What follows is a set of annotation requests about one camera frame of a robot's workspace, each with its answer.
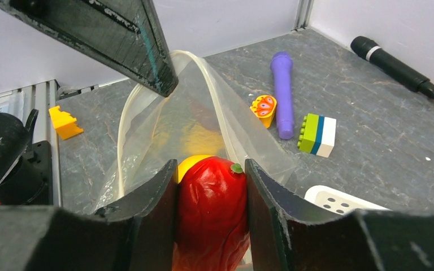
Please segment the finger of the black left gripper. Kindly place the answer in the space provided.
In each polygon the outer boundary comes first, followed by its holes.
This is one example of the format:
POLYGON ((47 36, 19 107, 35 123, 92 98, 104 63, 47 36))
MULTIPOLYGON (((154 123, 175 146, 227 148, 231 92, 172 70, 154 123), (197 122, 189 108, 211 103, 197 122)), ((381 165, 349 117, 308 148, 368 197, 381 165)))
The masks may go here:
POLYGON ((153 1, 0 1, 0 10, 163 97, 178 85, 153 1))

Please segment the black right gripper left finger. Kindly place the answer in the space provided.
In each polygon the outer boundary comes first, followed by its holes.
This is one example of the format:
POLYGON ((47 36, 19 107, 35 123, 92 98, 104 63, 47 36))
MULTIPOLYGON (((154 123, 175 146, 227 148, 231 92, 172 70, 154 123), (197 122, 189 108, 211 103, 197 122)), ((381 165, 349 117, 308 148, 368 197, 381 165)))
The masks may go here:
POLYGON ((177 161, 93 215, 0 207, 0 270, 171 270, 177 161))

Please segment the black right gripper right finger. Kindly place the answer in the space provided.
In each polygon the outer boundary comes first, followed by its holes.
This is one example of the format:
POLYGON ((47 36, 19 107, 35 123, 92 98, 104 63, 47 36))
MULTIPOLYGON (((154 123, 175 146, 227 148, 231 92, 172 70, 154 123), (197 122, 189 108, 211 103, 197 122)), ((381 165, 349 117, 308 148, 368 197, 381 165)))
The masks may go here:
POLYGON ((254 270, 434 270, 434 212, 340 216, 245 162, 254 270))

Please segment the yellow orange toy fruit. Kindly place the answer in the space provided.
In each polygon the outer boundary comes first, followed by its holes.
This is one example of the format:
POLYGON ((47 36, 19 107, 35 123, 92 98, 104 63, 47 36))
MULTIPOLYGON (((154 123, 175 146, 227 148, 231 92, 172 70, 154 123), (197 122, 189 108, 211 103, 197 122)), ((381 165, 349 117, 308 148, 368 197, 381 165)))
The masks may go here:
POLYGON ((186 159, 184 159, 177 168, 178 171, 178 179, 177 183, 180 183, 183 177, 185 176, 186 172, 192 168, 195 164, 197 164, 199 161, 209 158, 211 155, 193 155, 186 159))

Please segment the clear zip top bag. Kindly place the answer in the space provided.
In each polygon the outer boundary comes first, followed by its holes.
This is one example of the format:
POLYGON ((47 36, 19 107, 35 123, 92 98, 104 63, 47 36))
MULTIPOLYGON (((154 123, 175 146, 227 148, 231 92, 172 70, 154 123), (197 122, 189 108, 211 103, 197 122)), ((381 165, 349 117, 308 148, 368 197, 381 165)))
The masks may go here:
POLYGON ((143 185, 171 159, 211 155, 239 164, 253 159, 280 184, 294 172, 293 159, 207 61, 182 50, 170 57, 178 77, 171 95, 137 84, 128 96, 116 160, 91 211, 143 185))

